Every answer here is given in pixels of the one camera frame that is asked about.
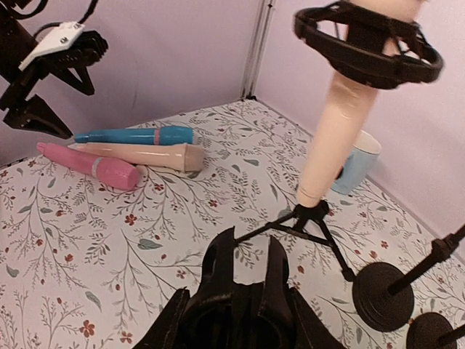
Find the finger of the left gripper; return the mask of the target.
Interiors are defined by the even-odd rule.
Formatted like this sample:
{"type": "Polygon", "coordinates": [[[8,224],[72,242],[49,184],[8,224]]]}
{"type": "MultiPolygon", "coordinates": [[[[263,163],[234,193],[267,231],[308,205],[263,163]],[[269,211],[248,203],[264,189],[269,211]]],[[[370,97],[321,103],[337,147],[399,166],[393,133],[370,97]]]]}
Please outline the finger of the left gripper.
{"type": "Polygon", "coordinates": [[[61,118],[38,95],[18,107],[10,108],[3,122],[13,129],[40,132],[60,139],[73,136],[61,118]]]}

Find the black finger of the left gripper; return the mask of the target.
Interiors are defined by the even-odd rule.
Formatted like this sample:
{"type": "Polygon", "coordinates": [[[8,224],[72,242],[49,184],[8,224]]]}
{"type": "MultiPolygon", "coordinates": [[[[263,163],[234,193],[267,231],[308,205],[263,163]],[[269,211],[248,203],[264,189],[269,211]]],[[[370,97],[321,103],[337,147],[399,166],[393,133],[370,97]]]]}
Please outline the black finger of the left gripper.
{"type": "Polygon", "coordinates": [[[84,95],[90,96],[95,93],[94,85],[85,67],[66,69],[53,68],[51,74],[84,95]]]}

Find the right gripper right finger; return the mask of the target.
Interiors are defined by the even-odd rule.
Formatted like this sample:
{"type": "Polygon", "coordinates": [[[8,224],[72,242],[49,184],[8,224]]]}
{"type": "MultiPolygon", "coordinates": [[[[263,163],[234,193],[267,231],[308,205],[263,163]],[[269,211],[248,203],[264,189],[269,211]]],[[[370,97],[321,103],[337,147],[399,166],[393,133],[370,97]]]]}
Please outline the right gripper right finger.
{"type": "Polygon", "coordinates": [[[297,289],[290,289],[296,324],[295,348],[345,349],[329,332],[297,289]]]}

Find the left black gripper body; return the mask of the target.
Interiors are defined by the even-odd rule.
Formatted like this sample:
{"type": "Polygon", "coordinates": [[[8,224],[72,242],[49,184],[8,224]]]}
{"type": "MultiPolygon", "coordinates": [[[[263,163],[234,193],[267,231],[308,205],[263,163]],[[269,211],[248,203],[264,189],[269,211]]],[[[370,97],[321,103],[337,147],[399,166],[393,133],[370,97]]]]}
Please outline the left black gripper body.
{"type": "MultiPolygon", "coordinates": [[[[88,70],[88,67],[99,62],[108,50],[108,43],[98,32],[87,31],[84,28],[84,32],[71,48],[38,57],[24,71],[21,71],[18,68],[19,64],[40,40],[60,23],[64,23],[46,23],[34,33],[29,33],[20,22],[39,15],[45,10],[48,2],[40,1],[29,13],[19,11],[29,4],[29,1],[1,2],[1,77],[9,83],[7,90],[1,96],[1,109],[6,112],[29,100],[28,95],[31,90],[40,80],[52,75],[53,68],[85,67],[88,70]]],[[[97,4],[97,1],[91,1],[81,19],[68,22],[85,25],[85,22],[94,14],[97,4]]]]}

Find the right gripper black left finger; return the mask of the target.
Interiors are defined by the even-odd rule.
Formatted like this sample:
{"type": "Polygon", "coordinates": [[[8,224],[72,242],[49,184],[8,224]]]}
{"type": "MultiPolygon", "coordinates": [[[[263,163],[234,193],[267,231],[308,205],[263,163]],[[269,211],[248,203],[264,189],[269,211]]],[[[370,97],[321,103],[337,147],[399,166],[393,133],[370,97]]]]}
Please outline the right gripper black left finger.
{"type": "Polygon", "coordinates": [[[179,323],[189,299],[188,289],[178,289],[134,349],[185,348],[179,333],[179,323]]]}

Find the blue microphone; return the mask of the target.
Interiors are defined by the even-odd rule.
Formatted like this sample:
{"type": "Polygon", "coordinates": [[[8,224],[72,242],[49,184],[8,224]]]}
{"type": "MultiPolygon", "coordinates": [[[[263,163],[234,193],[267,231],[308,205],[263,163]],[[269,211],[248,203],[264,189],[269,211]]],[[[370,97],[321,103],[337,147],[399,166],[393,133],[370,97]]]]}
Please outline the blue microphone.
{"type": "Polygon", "coordinates": [[[137,145],[196,144],[193,129],[181,126],[159,128],[101,129],[77,134],[76,143],[120,143],[137,145]]]}

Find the beige pink microphone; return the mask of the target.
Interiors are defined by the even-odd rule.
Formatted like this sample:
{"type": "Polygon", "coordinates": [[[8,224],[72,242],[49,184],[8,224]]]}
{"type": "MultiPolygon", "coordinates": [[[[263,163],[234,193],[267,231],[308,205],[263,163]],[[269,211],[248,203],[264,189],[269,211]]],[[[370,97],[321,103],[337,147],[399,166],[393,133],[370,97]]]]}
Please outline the beige pink microphone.
{"type": "Polygon", "coordinates": [[[199,172],[203,168],[204,150],[187,143],[177,145],[136,145],[122,143],[75,143],[73,150],[97,156],[113,157],[131,164],[166,167],[181,172],[199,172]]]}

